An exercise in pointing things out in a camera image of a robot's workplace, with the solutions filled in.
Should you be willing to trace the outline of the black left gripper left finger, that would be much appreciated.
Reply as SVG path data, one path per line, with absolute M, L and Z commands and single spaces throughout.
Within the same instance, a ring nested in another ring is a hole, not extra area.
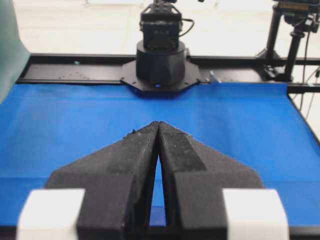
M 52 172 L 30 192 L 16 228 L 18 240 L 122 240 L 157 162 L 159 122 Z

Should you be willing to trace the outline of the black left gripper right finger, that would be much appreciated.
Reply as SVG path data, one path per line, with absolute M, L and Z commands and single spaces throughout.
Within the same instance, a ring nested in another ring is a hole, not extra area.
M 184 240 L 287 240 L 278 192 L 252 168 L 159 124 L 165 207 Z

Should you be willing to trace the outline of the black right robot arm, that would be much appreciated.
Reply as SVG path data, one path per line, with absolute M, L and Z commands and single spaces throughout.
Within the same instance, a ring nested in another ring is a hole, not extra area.
M 180 41 L 185 20 L 173 0 L 155 0 L 140 14 L 143 39 L 135 60 L 122 66 L 121 81 L 144 92 L 179 92 L 201 81 Z

